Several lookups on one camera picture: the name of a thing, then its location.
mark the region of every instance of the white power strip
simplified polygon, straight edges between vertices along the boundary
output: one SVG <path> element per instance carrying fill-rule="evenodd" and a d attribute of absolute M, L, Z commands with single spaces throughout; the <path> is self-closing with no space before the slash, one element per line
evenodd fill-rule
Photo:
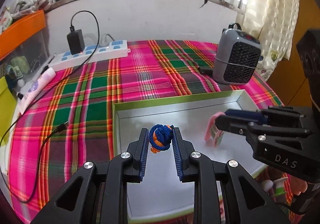
<path fill-rule="evenodd" d="M 92 54 L 95 47 L 85 47 L 82 53 L 76 55 L 72 55 L 70 51 L 58 54 L 48 66 L 57 72 L 81 65 Z M 88 63 L 126 57 L 128 53 L 130 53 L 130 49 L 128 49 L 127 40 L 114 41 L 110 42 L 108 46 L 98 47 Z"/>

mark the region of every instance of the beige curtain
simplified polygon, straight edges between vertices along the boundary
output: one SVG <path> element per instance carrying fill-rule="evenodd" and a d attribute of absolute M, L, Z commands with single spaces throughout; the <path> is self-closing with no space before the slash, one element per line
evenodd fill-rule
<path fill-rule="evenodd" d="M 263 58 L 256 71 L 265 80 L 283 57 L 290 58 L 298 12 L 299 0 L 248 0 L 244 15 L 237 16 L 242 29 L 261 43 Z"/>

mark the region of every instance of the orange wall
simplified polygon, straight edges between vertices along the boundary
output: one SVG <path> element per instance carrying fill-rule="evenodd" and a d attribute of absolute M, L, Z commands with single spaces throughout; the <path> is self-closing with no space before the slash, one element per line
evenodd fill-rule
<path fill-rule="evenodd" d="M 320 28 L 320 10 L 314 0 L 300 0 L 297 25 L 293 35 L 290 61 L 278 63 L 268 84 L 285 105 L 311 106 L 308 80 L 305 80 L 296 45 L 308 28 Z"/>

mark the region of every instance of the table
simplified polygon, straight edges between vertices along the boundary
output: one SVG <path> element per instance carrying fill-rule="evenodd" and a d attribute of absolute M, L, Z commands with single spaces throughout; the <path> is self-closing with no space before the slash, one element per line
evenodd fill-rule
<path fill-rule="evenodd" d="M 259 108 L 281 105 L 257 74 L 243 86 L 218 84 L 201 75 L 198 66 L 214 65 L 216 44 L 148 40 L 128 42 L 128 48 L 128 57 L 84 65 L 34 105 L 15 127 L 9 184 L 26 198 L 35 181 L 42 141 L 54 127 L 70 123 L 68 130 L 53 136 L 43 150 L 34 199 L 23 205 L 12 197 L 13 208 L 24 223 L 29 223 L 86 161 L 103 163 L 114 157 L 112 103 L 245 89 Z M 72 70 L 57 72 L 45 90 Z"/>

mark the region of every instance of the black power adapter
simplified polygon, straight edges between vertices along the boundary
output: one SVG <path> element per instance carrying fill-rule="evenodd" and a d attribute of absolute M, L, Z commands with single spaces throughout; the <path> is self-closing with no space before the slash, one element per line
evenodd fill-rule
<path fill-rule="evenodd" d="M 70 52 L 73 55 L 79 54 L 84 50 L 84 39 L 82 30 L 75 30 L 74 26 L 71 26 L 70 31 L 71 32 L 67 35 Z"/>

